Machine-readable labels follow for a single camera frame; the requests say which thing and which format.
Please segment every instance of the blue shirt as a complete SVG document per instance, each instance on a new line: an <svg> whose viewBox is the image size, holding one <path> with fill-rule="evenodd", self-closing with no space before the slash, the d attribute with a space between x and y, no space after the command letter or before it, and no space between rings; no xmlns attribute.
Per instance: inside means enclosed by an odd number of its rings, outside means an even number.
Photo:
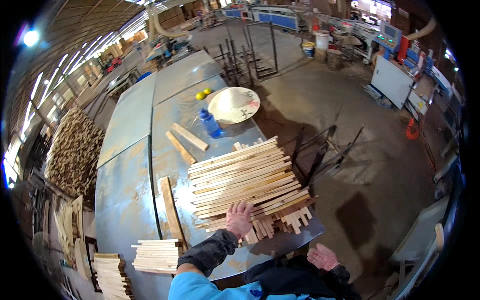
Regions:
<svg viewBox="0 0 480 300"><path fill-rule="evenodd" d="M219 290L205 276L195 272L180 273L173 278L168 300L223 300L247 299L257 300L262 296L262 288L258 281L246 284L239 288ZM309 295L270 295L268 300L309 300ZM320 297L318 300L333 300Z"/></svg>

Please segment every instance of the work glove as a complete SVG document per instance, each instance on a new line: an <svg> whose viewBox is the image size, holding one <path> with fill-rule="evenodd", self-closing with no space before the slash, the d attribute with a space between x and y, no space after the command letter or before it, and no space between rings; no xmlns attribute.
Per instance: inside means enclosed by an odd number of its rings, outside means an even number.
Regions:
<svg viewBox="0 0 480 300"><path fill-rule="evenodd" d="M230 204L227 210L227 230L239 240L246 236L253 227L250 222L252 210L253 203L247 205L245 200Z"/></svg>
<svg viewBox="0 0 480 300"><path fill-rule="evenodd" d="M335 252L322 244L317 244L317 249L310 248L307 253L307 260L319 269L330 271L340 263L336 258Z"/></svg>

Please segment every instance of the water bottle cap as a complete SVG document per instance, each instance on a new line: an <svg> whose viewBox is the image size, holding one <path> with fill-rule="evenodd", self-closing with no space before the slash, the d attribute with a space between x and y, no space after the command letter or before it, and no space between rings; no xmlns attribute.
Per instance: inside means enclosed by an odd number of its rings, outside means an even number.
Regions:
<svg viewBox="0 0 480 300"><path fill-rule="evenodd" d="M208 110L206 110L205 108L200 109L200 118L201 119L206 119L206 118L208 118L208 116L210 116L210 113L208 112Z"/></svg>

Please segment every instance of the blue water bottle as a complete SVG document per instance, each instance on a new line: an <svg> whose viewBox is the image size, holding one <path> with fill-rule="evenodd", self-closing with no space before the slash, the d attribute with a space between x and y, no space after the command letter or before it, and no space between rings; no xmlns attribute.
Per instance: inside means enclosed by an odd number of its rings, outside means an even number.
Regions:
<svg viewBox="0 0 480 300"><path fill-rule="evenodd" d="M213 137L217 138L222 134L222 129L218 126L217 122L215 121L213 115L208 112L205 108L200 110L200 121L205 126L207 133Z"/></svg>

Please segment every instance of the stack of wooden sticks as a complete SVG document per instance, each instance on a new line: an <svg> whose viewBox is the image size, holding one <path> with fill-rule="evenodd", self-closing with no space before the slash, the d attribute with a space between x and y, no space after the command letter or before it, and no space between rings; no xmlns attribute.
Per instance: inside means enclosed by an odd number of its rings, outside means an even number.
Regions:
<svg viewBox="0 0 480 300"><path fill-rule="evenodd" d="M132 265L135 270L151 273L177 272L178 258L183 254L182 240L139 240L137 255Z"/></svg>
<svg viewBox="0 0 480 300"><path fill-rule="evenodd" d="M237 151L192 164L188 174L195 186L195 213L199 219L211 219L198 227L207 232L225 228L228 207L242 200L255 204L253 229L245 237L249 244L272 238L274 227L300 234L299 220L308 225L308 189L301 190L290 157L277 147L276 139L259 140L251 147L236 143Z"/></svg>
<svg viewBox="0 0 480 300"><path fill-rule="evenodd" d="M125 275L125 261L116 253L95 253L93 265L97 282L102 289L103 299L135 299L130 279Z"/></svg>

